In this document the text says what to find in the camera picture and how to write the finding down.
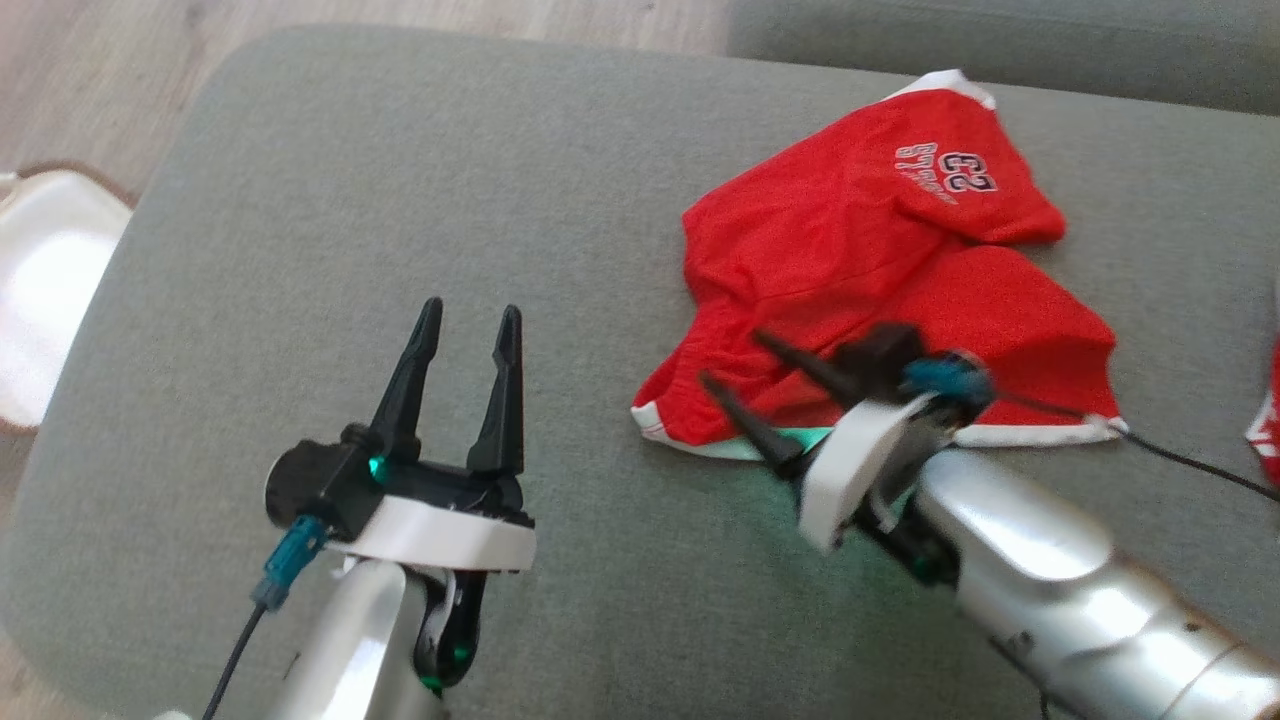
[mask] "gray fabric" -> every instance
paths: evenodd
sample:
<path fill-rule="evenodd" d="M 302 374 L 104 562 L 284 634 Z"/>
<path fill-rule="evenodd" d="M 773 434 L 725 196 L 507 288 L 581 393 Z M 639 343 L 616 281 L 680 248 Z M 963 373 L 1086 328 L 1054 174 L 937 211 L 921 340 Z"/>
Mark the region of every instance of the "gray fabric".
<path fill-rule="evenodd" d="M 627 406 L 692 316 L 680 214 L 908 78 L 311 28 L 210 81 L 137 210 L 32 450 L 4 623 L 87 702 L 202 706 L 278 533 L 262 478 L 372 413 L 445 299 L 426 454 L 460 461 L 503 304 L 526 319 L 536 569 L 497 578 L 458 717 L 1025 719 L 1030 687 L 852 542 L 822 559 L 756 469 L 641 441 Z M 1137 428 L 1256 474 L 1280 120 L 992 88 L 1073 223 L 1033 252 L 1116 329 Z M 1138 451 L 1009 454 L 1280 652 L 1276 511 Z M 255 638 L 228 717 L 268 702 L 332 584 Z"/>
<path fill-rule="evenodd" d="M 730 54 L 1280 114 L 1272 0 L 736 0 Z"/>

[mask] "red fabric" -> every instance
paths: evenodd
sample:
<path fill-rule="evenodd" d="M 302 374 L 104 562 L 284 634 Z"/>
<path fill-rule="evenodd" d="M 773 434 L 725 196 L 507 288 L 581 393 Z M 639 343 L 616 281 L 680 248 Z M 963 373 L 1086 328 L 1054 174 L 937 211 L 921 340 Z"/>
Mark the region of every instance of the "red fabric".
<path fill-rule="evenodd" d="M 1276 407 L 1276 398 L 1280 397 L 1280 343 L 1276 345 L 1271 356 L 1271 392 L 1267 393 L 1258 411 L 1258 418 L 1253 421 L 1245 434 L 1253 450 L 1262 460 L 1262 469 L 1267 473 L 1271 484 L 1280 487 L 1280 411 Z"/>
<path fill-rule="evenodd" d="M 1004 391 L 1117 414 L 1111 331 L 1001 247 L 1053 242 L 1065 225 L 996 114 L 970 97 L 929 90 L 856 110 L 712 191 L 684 220 L 698 314 L 635 398 L 657 404 L 672 439 L 735 434 L 699 384 L 703 369 L 774 425 L 840 416 L 751 341 L 756 327 L 829 356 L 874 322 L 915 323 L 931 350 L 978 355 Z M 1004 404 L 979 421 L 1074 424 Z"/>

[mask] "gray ottoman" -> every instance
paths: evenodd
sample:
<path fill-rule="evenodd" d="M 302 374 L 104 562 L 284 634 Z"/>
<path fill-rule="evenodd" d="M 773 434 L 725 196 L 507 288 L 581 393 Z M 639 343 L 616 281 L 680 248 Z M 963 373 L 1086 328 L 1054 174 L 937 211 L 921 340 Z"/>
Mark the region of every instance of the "gray ottoman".
<path fill-rule="evenodd" d="M 143 197 L 32 451 L 5 628 L 131 717 L 198 710 L 278 533 L 275 457 L 374 411 L 445 300 L 426 454 L 461 461 L 502 306 L 525 311 L 536 568 L 495 578 L 458 717 L 984 717 L 1033 689 L 869 543 L 833 557 L 755 468 L 643 441 L 627 406 L 692 315 L 680 213 L 908 78 L 316 28 L 242 50 Z M 1153 438 L 1256 474 L 1280 261 L 1280 119 L 993 87 L 1071 222 L 1034 250 L 1120 337 Z M 1119 445 L 1002 457 L 1280 653 L 1276 509 Z M 255 637 L 253 717 L 324 605 L 308 570 Z"/>

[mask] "black cable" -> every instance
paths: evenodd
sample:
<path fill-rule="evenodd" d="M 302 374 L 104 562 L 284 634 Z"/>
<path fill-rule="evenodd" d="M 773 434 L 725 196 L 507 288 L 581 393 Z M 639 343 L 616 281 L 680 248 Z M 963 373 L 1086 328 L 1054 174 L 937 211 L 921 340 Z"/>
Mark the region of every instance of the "black cable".
<path fill-rule="evenodd" d="M 214 720 L 214 714 L 218 712 L 218 703 L 223 701 L 227 685 L 232 682 L 232 673 L 236 671 L 236 665 L 239 664 L 241 655 L 244 655 L 244 646 L 248 644 L 248 638 L 253 634 L 259 620 L 265 614 L 266 605 L 261 602 L 253 605 L 253 614 L 248 616 L 248 623 L 244 623 L 244 629 L 241 630 L 241 637 L 236 641 L 236 647 L 232 648 L 230 657 L 227 659 L 227 665 L 223 667 L 223 676 L 218 679 L 218 687 L 214 688 L 214 696 L 209 698 L 209 706 L 205 707 L 205 715 L 201 720 Z"/>
<path fill-rule="evenodd" d="M 1080 421 L 1088 421 L 1091 418 L 1088 413 L 1080 413 L 1079 410 L 1073 410 L 1071 407 L 1064 407 L 1061 405 L 1053 405 L 1052 402 L 1043 402 L 1030 397 L 1023 397 L 1020 395 L 1000 393 L 998 397 L 1000 400 L 1021 405 L 1032 410 L 1039 410 L 1041 413 L 1048 413 L 1051 415 L 1065 415 L 1068 418 L 1075 418 Z M 1178 462 L 1179 465 L 1185 465 L 1194 470 L 1199 470 L 1201 473 L 1207 473 L 1210 475 L 1213 475 L 1215 478 L 1226 480 L 1229 483 L 1235 483 L 1244 489 L 1253 491 L 1272 502 L 1280 503 L 1280 491 L 1276 491 L 1276 488 L 1274 487 L 1260 486 L 1258 483 L 1254 483 L 1248 478 L 1236 475 L 1230 470 L 1224 470 L 1217 465 L 1210 465 L 1208 462 L 1202 462 L 1199 460 L 1196 460 L 1194 457 L 1188 457 L 1187 455 L 1174 452 L 1167 447 L 1161 447 L 1151 442 L 1149 439 L 1139 436 L 1133 430 L 1117 428 L 1116 425 L 1107 425 L 1107 427 L 1111 428 L 1116 434 L 1119 434 L 1125 441 L 1140 447 L 1142 450 L 1146 450 L 1147 452 L 1151 452 L 1152 455 L 1156 455 L 1157 457 L 1164 457 L 1165 460 Z"/>

